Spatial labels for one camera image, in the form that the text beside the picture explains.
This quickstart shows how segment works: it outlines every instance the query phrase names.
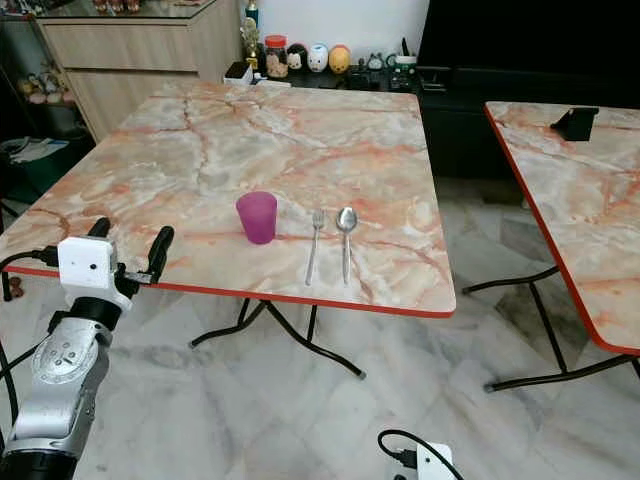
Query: black phone stand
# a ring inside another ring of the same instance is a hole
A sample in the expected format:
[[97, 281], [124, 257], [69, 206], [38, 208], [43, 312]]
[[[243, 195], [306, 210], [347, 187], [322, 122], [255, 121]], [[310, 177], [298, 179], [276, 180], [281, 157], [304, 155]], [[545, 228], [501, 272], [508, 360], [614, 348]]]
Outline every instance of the black phone stand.
[[570, 142], [588, 142], [591, 138], [593, 117], [600, 111], [594, 107], [574, 107], [551, 125], [562, 138]]

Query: white wall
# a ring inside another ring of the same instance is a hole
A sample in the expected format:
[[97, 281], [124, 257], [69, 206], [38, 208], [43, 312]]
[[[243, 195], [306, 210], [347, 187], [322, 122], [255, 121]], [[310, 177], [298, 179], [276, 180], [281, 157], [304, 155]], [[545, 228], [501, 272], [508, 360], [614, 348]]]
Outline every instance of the white wall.
[[[240, 3], [244, 9], [246, 0]], [[399, 53], [402, 37], [418, 53], [428, 5], [429, 0], [258, 0], [259, 28], [262, 38], [279, 33], [288, 44], [307, 48], [344, 43], [355, 64], [371, 52]]]

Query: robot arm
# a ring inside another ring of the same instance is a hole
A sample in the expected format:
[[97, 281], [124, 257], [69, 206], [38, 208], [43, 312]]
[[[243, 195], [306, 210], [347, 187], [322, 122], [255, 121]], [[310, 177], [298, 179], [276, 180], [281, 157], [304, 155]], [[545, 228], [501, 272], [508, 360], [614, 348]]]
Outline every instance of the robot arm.
[[[90, 233], [96, 233], [95, 227]], [[34, 354], [31, 395], [8, 438], [1, 478], [73, 477], [94, 419], [96, 392], [109, 367], [111, 332], [131, 309], [139, 284], [158, 281], [172, 240], [173, 229], [163, 227], [149, 252], [148, 270], [138, 273], [125, 272], [106, 239], [70, 237], [58, 245], [60, 282], [71, 309]]]

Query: yellow figurine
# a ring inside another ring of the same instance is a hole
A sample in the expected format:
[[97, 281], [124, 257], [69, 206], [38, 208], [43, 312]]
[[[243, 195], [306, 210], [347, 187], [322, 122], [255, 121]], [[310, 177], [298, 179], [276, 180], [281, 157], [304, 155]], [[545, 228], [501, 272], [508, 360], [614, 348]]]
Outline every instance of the yellow figurine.
[[346, 45], [338, 44], [329, 52], [329, 68], [336, 74], [344, 73], [351, 64], [351, 52]]

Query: marble-pattern tabletop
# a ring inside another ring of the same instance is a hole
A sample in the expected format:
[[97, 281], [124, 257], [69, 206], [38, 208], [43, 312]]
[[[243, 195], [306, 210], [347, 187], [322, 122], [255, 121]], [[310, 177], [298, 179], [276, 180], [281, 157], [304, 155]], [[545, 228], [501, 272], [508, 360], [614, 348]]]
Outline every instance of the marble-pattern tabletop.
[[486, 106], [593, 340], [639, 355], [640, 111], [600, 108], [568, 142], [549, 125], [569, 108]]
[[[278, 199], [276, 239], [246, 239], [235, 201]], [[352, 279], [342, 281], [335, 216], [358, 212]], [[304, 283], [314, 209], [327, 212]], [[85, 234], [101, 216], [130, 271], [156, 232], [176, 235], [161, 287], [448, 317], [455, 295], [415, 96], [165, 86], [0, 237], [0, 257]], [[53, 274], [21, 260], [14, 271]]]

